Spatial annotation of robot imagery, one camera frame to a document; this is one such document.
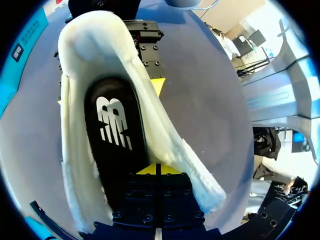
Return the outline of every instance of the shoe insole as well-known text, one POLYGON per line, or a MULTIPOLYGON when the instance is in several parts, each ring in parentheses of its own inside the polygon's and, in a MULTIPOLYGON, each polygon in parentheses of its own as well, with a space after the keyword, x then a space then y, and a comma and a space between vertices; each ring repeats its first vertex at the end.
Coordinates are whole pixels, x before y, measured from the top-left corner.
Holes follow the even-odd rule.
POLYGON ((104 193, 115 209, 128 174, 149 165, 136 94, 123 79, 100 80, 86 93, 84 117, 104 193))

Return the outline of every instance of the black metal bracket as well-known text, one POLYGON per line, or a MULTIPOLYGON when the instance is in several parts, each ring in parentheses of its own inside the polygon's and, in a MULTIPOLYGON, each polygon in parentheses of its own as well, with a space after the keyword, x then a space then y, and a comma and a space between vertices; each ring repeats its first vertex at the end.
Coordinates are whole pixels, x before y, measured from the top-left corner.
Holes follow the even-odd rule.
MULTIPOLYGON (((84 240, 153 240, 161 229, 163 240, 274 240, 284 230, 296 210, 286 202, 273 200, 251 220, 221 235, 217 228, 206 231, 204 213, 193 195, 186 173, 156 175, 131 174, 121 204, 113 212, 113 226, 94 222, 93 233, 82 233, 84 240)), ((76 240, 74 236, 50 219, 37 202, 32 209, 43 224, 59 238, 76 240)))

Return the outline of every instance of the yellow marker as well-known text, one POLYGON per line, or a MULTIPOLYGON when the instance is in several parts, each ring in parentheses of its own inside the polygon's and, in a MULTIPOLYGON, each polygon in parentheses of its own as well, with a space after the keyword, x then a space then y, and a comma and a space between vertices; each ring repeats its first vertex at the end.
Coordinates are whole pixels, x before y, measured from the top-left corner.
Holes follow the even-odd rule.
POLYGON ((161 89, 165 83, 166 78, 155 78, 151 79, 152 85, 155 89, 156 95, 159 97, 161 89))
MULTIPOLYGON (((147 166, 146 168, 139 171, 137 174, 139 174, 139 175, 145 175, 145 174, 156 175, 156 168, 157 168, 156 166, 157 166, 157 164, 153 163, 150 166, 147 166)), ((162 175, 164 175, 164 174, 180 174, 180 172, 178 172, 177 170, 173 169, 170 166, 161 164, 161 174, 162 175)))

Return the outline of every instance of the white logo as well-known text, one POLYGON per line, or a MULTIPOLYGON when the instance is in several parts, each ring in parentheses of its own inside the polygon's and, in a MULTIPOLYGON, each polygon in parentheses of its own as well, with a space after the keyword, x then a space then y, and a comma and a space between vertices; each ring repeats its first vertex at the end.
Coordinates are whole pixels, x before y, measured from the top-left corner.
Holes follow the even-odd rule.
POLYGON ((105 97, 100 96, 96 100, 96 111, 98 113, 99 121, 107 124, 104 127, 105 131, 103 128, 100 128, 102 140, 103 141, 106 140, 106 136, 105 136, 105 132, 106 132, 109 143, 112 143, 112 138, 111 138, 111 132, 112 132, 114 143, 119 146, 119 139, 117 135, 117 131, 118 131, 122 146, 124 148, 126 147, 126 142, 125 142, 125 137, 126 137, 128 147, 130 150, 132 150, 130 137, 123 135, 123 131, 127 130, 128 126, 127 126, 124 106, 122 105, 122 103, 115 98, 108 101, 105 97))

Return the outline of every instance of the gray table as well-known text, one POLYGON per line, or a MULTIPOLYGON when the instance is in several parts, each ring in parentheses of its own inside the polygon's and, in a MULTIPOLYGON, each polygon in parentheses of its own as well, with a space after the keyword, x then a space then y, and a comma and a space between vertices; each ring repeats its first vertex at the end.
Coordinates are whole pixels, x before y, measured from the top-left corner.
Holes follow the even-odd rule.
MULTIPOLYGON (((137 19, 155 20, 165 36, 159 54, 166 81, 160 99, 177 131, 227 193, 206 217, 226 233, 241 223, 253 170, 253 135, 238 77, 219 42, 191 11, 143 0, 137 19)), ((63 187, 57 96, 59 62, 53 57, 69 10, 58 9, 26 63, 19 90, 0 119, 4 173, 25 215, 36 200, 59 225, 76 234, 63 187)))

